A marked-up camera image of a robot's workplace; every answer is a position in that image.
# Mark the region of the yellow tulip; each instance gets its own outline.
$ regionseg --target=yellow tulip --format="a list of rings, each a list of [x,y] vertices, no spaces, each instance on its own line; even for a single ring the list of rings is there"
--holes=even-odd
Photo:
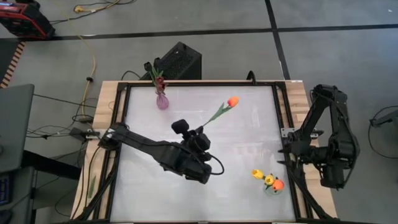
[[[262,179],[264,176],[261,170],[252,170],[251,175],[253,175],[253,177],[256,179]]]
[[[266,178],[264,179],[264,182],[266,185],[272,185],[274,183],[274,176],[272,174],[266,175]]]

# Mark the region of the yellow cable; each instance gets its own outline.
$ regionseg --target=yellow cable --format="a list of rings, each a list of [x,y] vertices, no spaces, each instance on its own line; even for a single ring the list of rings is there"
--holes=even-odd
[[[90,73],[90,78],[93,77],[95,70],[97,68],[97,61],[95,59],[95,54],[93,49],[87,44],[87,42],[84,40],[84,38],[80,35],[78,35],[77,30],[75,29],[75,26],[73,26],[73,23],[71,22],[67,12],[62,8],[62,6],[59,4],[59,2],[56,2],[57,6],[60,8],[62,14],[67,18],[68,23],[70,24],[70,27],[73,29],[74,33],[76,34],[77,37],[79,37],[79,39],[81,41],[83,41],[83,43],[86,45],[87,49],[90,51],[91,56],[93,57],[93,69],[91,70]],[[87,81],[86,84],[86,88],[85,88],[85,92],[83,94],[83,102],[81,103],[82,107],[81,107],[81,113],[83,114],[83,117],[86,118],[86,114],[85,114],[85,101],[86,101],[86,97],[87,97],[87,92],[88,92],[88,86],[90,85],[90,81]]]
[[[109,7],[114,6],[115,4],[119,3],[119,1],[120,1],[120,0],[116,0],[114,3],[112,3],[112,4],[110,4],[110,5],[107,5],[107,6],[104,6],[104,7],[100,7],[100,8],[96,8],[96,9],[83,9],[80,5],[77,5],[77,6],[74,8],[74,11],[75,11],[75,12],[93,12],[93,11],[103,10],[103,9],[107,9],[107,8],[109,8]]]

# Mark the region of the black floor stripe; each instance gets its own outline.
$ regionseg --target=black floor stripe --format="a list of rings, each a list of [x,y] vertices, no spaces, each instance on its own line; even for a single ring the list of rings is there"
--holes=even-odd
[[[278,27],[276,26],[274,10],[272,10],[271,1],[265,0],[267,6],[267,12],[269,16],[269,21],[271,22],[272,34],[274,35],[276,51],[278,53],[278,58],[280,62],[280,66],[282,67],[282,73],[286,80],[290,80],[289,69],[287,68],[286,58],[284,54],[284,50],[282,48],[282,43],[280,42],[280,37],[278,33]]]
[[[321,26],[321,27],[283,27],[276,28],[277,32],[316,32],[336,30],[372,30],[372,29],[396,29],[398,24],[358,25],[358,26]],[[260,34],[272,32],[272,28],[248,28],[248,29],[218,29],[218,30],[188,30],[188,31],[167,31],[167,32],[142,32],[125,34],[98,34],[83,36],[87,40],[96,39],[117,39],[135,37],[173,37],[181,35],[213,35],[213,34]],[[43,41],[36,39],[0,38],[4,41]],[[55,36],[51,40],[79,40],[75,35]]]
[[[361,26],[325,26],[325,27],[286,27],[278,28],[278,32],[315,32],[334,30],[371,30],[371,29],[396,29],[398,24],[361,25]]]
[[[188,30],[188,31],[170,31],[170,32],[143,32],[132,34],[99,34],[82,36],[85,40],[94,39],[120,39],[120,38],[135,38],[135,37],[171,37],[182,35],[214,35],[214,34],[258,34],[271,32],[271,28],[258,29],[218,29],[218,30]],[[35,39],[20,39],[23,41],[43,41]],[[53,37],[51,40],[79,40],[75,35]]]

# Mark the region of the table leg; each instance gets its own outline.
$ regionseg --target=table leg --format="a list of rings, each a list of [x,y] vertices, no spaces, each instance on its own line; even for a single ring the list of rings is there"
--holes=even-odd
[[[22,167],[32,166],[38,171],[79,180],[81,169],[63,162],[38,155],[30,151],[24,151]]]

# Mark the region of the white tabletop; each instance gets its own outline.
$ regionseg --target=white tabletop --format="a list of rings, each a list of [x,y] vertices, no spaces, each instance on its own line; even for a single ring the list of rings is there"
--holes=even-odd
[[[132,87],[126,124],[155,141],[180,142],[170,125],[185,119],[191,129],[204,124],[222,102],[239,96],[239,104],[205,126],[209,152],[225,166],[207,184],[164,172],[153,158],[123,146],[111,212],[112,221],[293,221],[294,210],[275,103],[270,86],[168,86],[170,106],[157,109],[154,87]],[[221,171],[213,159],[213,172]],[[264,192],[253,169],[273,173],[285,183],[279,195]]]

